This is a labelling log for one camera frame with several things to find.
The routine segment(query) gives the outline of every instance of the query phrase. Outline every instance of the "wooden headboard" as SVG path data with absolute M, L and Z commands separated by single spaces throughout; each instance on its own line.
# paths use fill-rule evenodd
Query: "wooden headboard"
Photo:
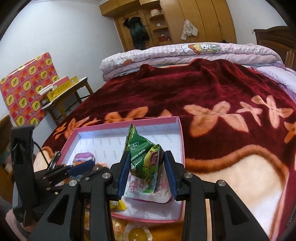
M 289 27 L 277 26 L 269 29 L 254 29 L 257 44 L 276 51 L 287 67 L 296 69 L 296 35 Z

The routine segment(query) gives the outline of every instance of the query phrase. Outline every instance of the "pink box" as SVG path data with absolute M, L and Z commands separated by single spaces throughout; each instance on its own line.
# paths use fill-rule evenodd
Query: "pink box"
M 56 85 L 57 87 L 59 87 L 63 83 L 67 82 L 68 80 L 69 80 L 69 77 L 68 76 L 65 76 L 65 77 L 57 80 L 56 82 L 54 82 L 54 85 Z
M 133 120 L 77 128 L 70 135 L 61 153 L 58 164 L 70 165 L 78 153 L 90 152 L 95 161 L 106 163 L 109 168 L 122 157 L 130 124 L 142 135 L 162 148 L 170 150 L 178 163 L 185 165 L 184 141 L 179 117 L 163 117 Z M 153 223 L 171 223 L 181 220 L 183 202 L 172 200 L 168 203 L 143 202 L 122 197 L 128 207 L 112 216 Z

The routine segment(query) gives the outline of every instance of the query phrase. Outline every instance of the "wooden furniture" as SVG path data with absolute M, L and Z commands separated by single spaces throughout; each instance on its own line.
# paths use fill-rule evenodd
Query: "wooden furniture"
M 163 14 L 151 17 L 150 10 L 155 8 L 162 10 Z M 123 22 L 133 16 L 141 18 L 151 38 L 146 48 L 190 42 L 237 42 L 226 0 L 109 0 L 100 9 L 103 16 L 114 18 L 125 51 L 134 47 L 130 31 Z M 183 41 L 181 35 L 185 20 L 198 29 L 198 35 Z M 167 35 L 171 40 L 159 42 L 161 35 Z
M 254 29 L 257 44 L 277 52 L 283 63 L 296 69 L 296 36 L 287 26 L 277 26 L 269 29 Z
M 82 88 L 84 86 L 89 91 L 89 95 L 84 96 L 84 97 L 80 97 L 79 94 L 77 93 L 77 90 L 79 90 L 80 88 Z M 70 105 L 70 107 L 68 107 L 66 110 L 64 110 L 62 103 L 73 94 L 76 96 L 77 101 L 75 101 L 72 105 Z M 68 111 L 77 102 L 79 102 L 81 104 L 82 99 L 87 98 L 92 94 L 93 94 L 93 91 L 87 82 L 87 77 L 85 77 L 83 79 L 80 79 L 77 84 L 73 85 L 70 89 L 65 91 L 63 94 L 61 94 L 59 97 L 54 99 L 52 102 L 50 102 L 49 104 L 44 106 L 42 109 L 45 110 L 46 112 L 48 112 L 52 116 L 52 119 L 54 120 L 54 122 L 58 125 L 59 122 L 61 122 L 63 119 L 65 119 L 67 117 L 66 111 Z M 61 115 L 58 117 L 56 117 L 52 111 L 52 109 L 55 107 L 58 107 L 58 109 L 61 113 Z
M 0 121 L 0 155 L 3 154 L 7 145 L 10 143 L 11 128 L 12 124 L 10 122 L 10 116 L 8 115 Z M 13 191 L 11 176 L 12 174 L 9 175 L 4 167 L 0 165 L 0 196 L 9 203 L 12 203 Z

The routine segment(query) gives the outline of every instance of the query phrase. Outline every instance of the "black cable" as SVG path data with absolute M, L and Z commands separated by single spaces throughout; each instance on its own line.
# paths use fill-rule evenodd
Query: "black cable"
M 43 156 L 43 158 L 44 158 L 44 160 L 46 161 L 46 163 L 47 163 L 47 166 L 49 165 L 49 163 L 48 163 L 48 161 L 46 160 L 46 157 L 45 157 L 45 155 L 44 155 L 44 153 L 43 153 L 43 151 L 41 150 L 41 147 L 36 143 L 36 142 L 34 142 L 34 144 L 39 148 L 39 150 L 41 151 L 41 154 L 42 154 L 42 156 Z

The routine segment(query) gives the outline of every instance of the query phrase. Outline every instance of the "white wall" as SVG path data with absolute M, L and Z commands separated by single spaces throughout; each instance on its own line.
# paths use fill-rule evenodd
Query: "white wall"
M 286 26 L 278 12 L 265 0 L 226 0 L 238 44 L 256 44 L 253 29 Z
M 122 52 L 113 19 L 95 4 L 49 1 L 27 5 L 0 41 L 0 79 L 38 55 L 49 52 L 60 77 L 88 77 L 93 91 L 103 84 L 101 61 Z M 86 88 L 80 96 L 86 95 Z M 8 115 L 0 96 L 0 119 Z M 41 146 L 56 128 L 50 115 L 33 137 Z

